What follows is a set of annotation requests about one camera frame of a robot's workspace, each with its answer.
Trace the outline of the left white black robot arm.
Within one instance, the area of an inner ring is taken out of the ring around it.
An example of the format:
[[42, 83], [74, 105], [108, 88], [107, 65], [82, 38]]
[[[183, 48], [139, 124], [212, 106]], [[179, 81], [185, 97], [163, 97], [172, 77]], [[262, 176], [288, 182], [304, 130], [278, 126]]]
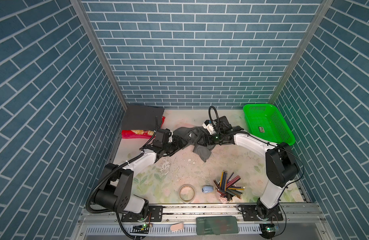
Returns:
[[148, 200], [131, 194], [134, 176], [159, 159], [174, 155], [187, 143], [187, 140], [168, 129], [155, 131], [136, 157], [120, 165], [107, 164], [104, 167], [97, 185], [88, 196], [86, 210], [93, 214], [133, 213], [145, 218]]

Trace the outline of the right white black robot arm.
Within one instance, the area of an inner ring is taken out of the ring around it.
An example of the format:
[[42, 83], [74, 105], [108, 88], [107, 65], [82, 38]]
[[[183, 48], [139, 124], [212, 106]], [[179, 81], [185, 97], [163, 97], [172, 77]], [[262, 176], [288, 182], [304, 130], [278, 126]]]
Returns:
[[265, 158], [268, 182], [257, 201], [256, 213], [261, 220], [271, 217], [279, 206], [281, 195], [300, 170], [290, 146], [287, 143], [270, 143], [240, 127], [233, 128], [224, 116], [214, 121], [206, 120], [202, 127], [207, 131], [201, 140], [206, 147], [234, 144]]

